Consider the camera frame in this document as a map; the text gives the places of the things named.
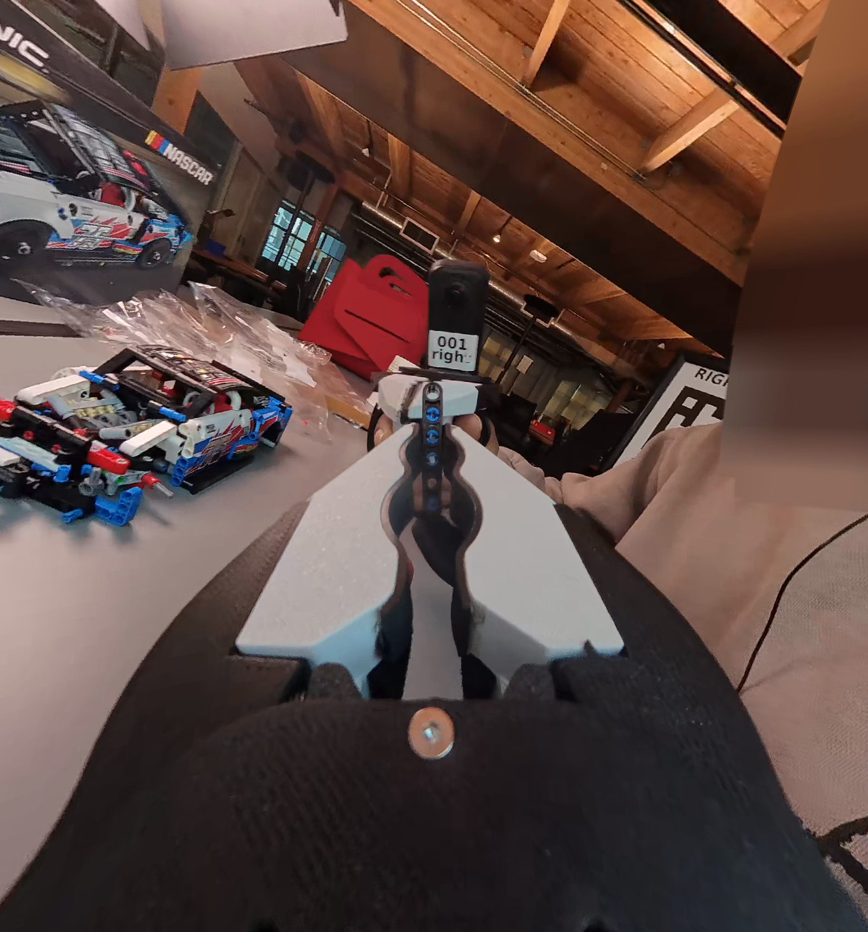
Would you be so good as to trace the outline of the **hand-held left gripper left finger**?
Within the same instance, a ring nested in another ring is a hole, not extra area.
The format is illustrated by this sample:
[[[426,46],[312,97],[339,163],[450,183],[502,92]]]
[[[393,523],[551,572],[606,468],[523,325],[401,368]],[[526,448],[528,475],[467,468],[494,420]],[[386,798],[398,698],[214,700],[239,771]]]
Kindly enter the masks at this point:
[[[412,622],[391,514],[414,437],[401,427],[311,496],[236,638],[241,655],[336,664],[360,693],[396,691],[385,680],[410,649]]]

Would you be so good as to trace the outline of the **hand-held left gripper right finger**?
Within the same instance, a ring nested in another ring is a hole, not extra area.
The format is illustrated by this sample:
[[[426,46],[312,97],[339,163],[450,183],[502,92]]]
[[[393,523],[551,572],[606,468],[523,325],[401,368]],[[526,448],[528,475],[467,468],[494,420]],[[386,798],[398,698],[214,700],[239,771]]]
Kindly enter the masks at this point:
[[[505,690],[523,666],[546,666],[624,641],[555,503],[451,429],[454,558],[451,627],[464,690]]]

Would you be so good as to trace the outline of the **black five hole beam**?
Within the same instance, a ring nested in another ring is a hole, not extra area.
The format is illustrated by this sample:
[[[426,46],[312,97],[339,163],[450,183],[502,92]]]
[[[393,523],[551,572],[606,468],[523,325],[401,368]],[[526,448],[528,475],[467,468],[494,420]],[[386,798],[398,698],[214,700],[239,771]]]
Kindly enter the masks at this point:
[[[440,381],[428,381],[422,392],[422,471],[419,513],[425,518],[443,510],[443,391]]]

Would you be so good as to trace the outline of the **person's right forearm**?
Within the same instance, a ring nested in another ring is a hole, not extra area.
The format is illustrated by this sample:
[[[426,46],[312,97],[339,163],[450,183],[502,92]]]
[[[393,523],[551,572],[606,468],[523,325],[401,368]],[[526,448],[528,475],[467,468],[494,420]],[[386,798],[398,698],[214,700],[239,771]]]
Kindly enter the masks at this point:
[[[716,422],[658,433],[636,456],[595,476],[568,472],[554,479],[510,449],[500,448],[497,454],[555,503],[589,516],[618,543],[681,466],[691,463],[694,477],[705,476],[704,455],[718,451],[721,428]]]

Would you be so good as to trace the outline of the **grey desk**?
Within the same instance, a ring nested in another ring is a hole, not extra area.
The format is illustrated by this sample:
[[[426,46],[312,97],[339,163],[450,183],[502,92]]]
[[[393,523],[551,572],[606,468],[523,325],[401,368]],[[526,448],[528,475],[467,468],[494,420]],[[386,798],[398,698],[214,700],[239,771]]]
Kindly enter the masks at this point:
[[[365,450],[293,424],[278,449],[198,495],[150,492],[122,528],[63,525],[0,497],[0,898],[51,831],[139,663],[178,612],[290,506]]]

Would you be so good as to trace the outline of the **black light stand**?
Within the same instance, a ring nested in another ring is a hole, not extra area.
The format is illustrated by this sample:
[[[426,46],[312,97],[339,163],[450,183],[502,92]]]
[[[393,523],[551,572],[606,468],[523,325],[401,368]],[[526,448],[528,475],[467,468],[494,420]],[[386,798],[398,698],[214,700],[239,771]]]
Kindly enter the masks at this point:
[[[541,342],[540,334],[556,319],[556,307],[542,297],[528,295],[524,298],[523,308],[528,320],[498,379],[503,395],[511,395],[518,390],[527,397],[534,385],[555,368],[556,360]]]

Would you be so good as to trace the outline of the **red felt bag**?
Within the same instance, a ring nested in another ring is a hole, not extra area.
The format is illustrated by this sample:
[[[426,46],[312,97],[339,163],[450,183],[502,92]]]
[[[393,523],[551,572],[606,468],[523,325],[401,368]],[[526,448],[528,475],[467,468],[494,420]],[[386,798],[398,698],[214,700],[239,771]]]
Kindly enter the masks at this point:
[[[339,367],[370,379],[396,357],[417,367],[427,350],[428,284],[405,262],[378,254],[347,259],[300,331]]]

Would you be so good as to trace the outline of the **clear plastic parts bag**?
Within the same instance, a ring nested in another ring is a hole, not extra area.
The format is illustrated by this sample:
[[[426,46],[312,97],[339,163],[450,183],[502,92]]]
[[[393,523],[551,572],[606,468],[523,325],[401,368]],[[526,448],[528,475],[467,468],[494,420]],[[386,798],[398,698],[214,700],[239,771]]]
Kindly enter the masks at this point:
[[[168,346],[262,383],[291,404],[294,430],[313,439],[330,441],[332,416],[363,430],[370,427],[367,391],[350,384],[328,351],[300,341],[297,332],[220,288],[191,283],[177,295],[153,290],[87,305],[43,286],[17,283],[78,335],[134,347]]]

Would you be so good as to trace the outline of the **partly built toy brick car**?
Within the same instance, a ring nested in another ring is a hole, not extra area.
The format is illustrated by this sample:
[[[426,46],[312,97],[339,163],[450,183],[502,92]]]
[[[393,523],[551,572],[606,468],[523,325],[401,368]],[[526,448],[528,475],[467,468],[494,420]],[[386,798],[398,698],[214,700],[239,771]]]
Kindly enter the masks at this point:
[[[292,413],[226,364],[126,348],[0,397],[0,497],[123,528],[145,493],[198,494],[275,449]]]

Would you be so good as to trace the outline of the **black white printed sign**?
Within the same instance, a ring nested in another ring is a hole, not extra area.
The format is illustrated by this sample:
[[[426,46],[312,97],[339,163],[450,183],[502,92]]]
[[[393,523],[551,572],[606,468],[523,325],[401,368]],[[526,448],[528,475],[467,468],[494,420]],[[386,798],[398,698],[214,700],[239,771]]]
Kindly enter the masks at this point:
[[[700,353],[680,352],[601,471],[636,456],[654,436],[675,428],[720,422],[724,416],[730,364]]]

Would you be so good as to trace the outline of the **studio light panel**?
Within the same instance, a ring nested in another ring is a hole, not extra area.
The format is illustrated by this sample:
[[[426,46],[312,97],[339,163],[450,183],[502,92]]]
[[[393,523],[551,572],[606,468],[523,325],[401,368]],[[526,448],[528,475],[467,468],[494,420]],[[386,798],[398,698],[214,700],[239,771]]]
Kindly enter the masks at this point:
[[[308,50],[347,40],[341,2],[161,1],[170,71]]]

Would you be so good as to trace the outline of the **black toy car set box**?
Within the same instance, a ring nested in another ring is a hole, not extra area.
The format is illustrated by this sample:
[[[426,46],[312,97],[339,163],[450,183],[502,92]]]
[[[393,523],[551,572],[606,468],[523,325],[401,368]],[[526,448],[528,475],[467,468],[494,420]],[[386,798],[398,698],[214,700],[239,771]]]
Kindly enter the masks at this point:
[[[157,15],[0,1],[0,297],[179,290],[219,166],[152,109]]]

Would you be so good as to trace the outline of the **black sweatshirt drawstring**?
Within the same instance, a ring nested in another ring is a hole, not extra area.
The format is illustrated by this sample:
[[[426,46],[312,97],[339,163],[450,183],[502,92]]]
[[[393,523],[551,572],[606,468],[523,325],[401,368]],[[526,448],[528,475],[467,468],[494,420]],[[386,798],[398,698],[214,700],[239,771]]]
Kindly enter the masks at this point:
[[[766,621],[766,623],[765,623],[765,625],[764,625],[764,627],[763,627],[763,629],[762,629],[762,631],[761,631],[761,634],[760,634],[758,640],[756,641],[756,643],[755,643],[755,645],[754,645],[754,648],[753,648],[753,650],[752,650],[752,652],[751,652],[751,654],[750,654],[750,656],[749,656],[748,662],[747,662],[747,664],[746,664],[746,666],[745,666],[745,668],[744,668],[744,670],[743,670],[742,677],[741,677],[741,679],[739,680],[739,683],[737,684],[737,686],[735,687],[736,693],[742,693],[742,692],[743,692],[743,688],[744,688],[746,682],[748,681],[749,676],[750,676],[750,674],[751,674],[751,671],[752,671],[752,669],[753,669],[753,667],[754,667],[754,662],[755,662],[756,658],[758,657],[758,655],[759,655],[759,653],[760,653],[760,651],[761,651],[761,648],[763,647],[763,644],[764,644],[764,642],[765,642],[765,640],[766,640],[766,638],[767,638],[767,636],[768,636],[768,633],[769,633],[769,631],[770,631],[770,628],[772,627],[773,622],[774,622],[774,620],[775,620],[775,616],[776,616],[776,614],[777,614],[777,612],[778,612],[778,608],[779,608],[779,606],[780,606],[780,604],[781,604],[781,602],[782,602],[782,599],[783,599],[783,596],[784,596],[784,594],[785,594],[785,591],[786,591],[786,589],[789,587],[790,582],[792,581],[792,579],[798,574],[798,572],[799,572],[805,565],[809,564],[809,563],[813,560],[813,558],[816,557],[816,555],[817,555],[818,553],[821,553],[821,552],[822,552],[826,547],[828,547],[831,543],[835,542],[836,540],[838,540],[840,537],[842,537],[842,536],[845,535],[846,533],[848,533],[848,532],[852,531],[853,529],[859,527],[860,525],[862,525],[862,524],[863,524],[864,522],[866,522],[867,520],[868,520],[868,514],[863,515],[863,516],[861,516],[861,517],[858,518],[858,519],[855,519],[854,521],[850,522],[849,524],[847,524],[846,526],[844,526],[844,527],[841,528],[840,530],[837,530],[834,534],[832,534],[830,537],[828,537],[826,540],[824,540],[824,542],[822,542],[822,543],[820,543],[819,545],[817,545],[817,546],[813,549],[812,552],[808,553],[805,557],[803,557],[803,559],[801,559],[801,561],[800,561],[797,565],[795,565],[794,568],[790,571],[790,573],[785,577],[785,579],[783,580],[783,582],[782,582],[780,588],[778,589],[778,592],[777,592],[777,595],[776,595],[775,600],[774,600],[774,602],[773,602],[773,605],[771,606],[771,609],[770,609],[770,612],[769,612],[769,615],[768,615],[768,619],[767,619],[767,621]]]

